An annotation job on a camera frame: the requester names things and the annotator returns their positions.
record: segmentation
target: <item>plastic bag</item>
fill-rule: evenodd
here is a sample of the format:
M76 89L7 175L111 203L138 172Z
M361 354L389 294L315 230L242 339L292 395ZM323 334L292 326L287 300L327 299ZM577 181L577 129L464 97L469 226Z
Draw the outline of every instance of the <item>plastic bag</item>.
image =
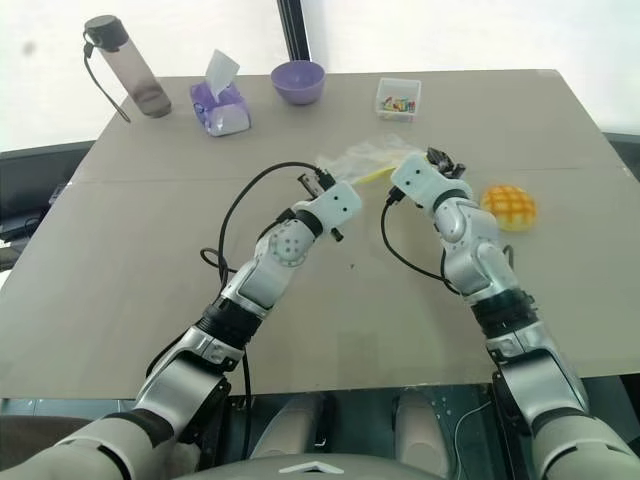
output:
M353 145L336 159L318 156L316 165L329 170L336 180L367 183L389 175L410 153L423 151L398 135L388 134Z
M251 127L247 103L233 83L220 92L218 101L207 82L193 85L191 100L196 117L211 136L229 135Z

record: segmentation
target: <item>bottle cap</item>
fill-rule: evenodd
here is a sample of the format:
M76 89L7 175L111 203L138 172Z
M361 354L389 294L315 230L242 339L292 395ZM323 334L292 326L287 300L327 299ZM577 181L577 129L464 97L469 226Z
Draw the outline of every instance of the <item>bottle cap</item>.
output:
M84 24L84 32L96 47L107 52L117 52L118 47L127 43L129 35L118 17L100 15Z

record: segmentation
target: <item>plastic container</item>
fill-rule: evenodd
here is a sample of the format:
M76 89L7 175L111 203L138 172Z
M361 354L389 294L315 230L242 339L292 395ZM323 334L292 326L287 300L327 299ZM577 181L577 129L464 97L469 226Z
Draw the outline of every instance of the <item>plastic container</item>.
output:
M171 111L169 97L117 17L92 18L85 24L85 32L142 113L162 117Z
M375 111L384 120L412 122L420 105L420 80L381 78L376 93Z

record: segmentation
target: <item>water bottle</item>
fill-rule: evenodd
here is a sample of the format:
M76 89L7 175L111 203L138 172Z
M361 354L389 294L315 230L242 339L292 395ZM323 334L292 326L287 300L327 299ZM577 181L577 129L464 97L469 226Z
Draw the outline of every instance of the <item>water bottle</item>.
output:
M92 18L84 29L142 113L157 118L171 111L169 97L117 17Z

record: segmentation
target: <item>yellow object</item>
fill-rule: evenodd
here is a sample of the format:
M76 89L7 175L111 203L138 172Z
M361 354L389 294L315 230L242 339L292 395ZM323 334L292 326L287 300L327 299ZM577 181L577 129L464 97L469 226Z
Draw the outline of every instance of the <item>yellow object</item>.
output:
M381 177L389 178L391 176L391 172L393 172L395 169L396 169L396 167L381 168L380 170L376 170L375 172L370 173L366 177L362 177L356 183L371 183L374 180L377 180L377 179L379 179Z
M531 195L519 187L496 185L482 196L480 205L496 217L502 230L523 232L536 221L536 204Z

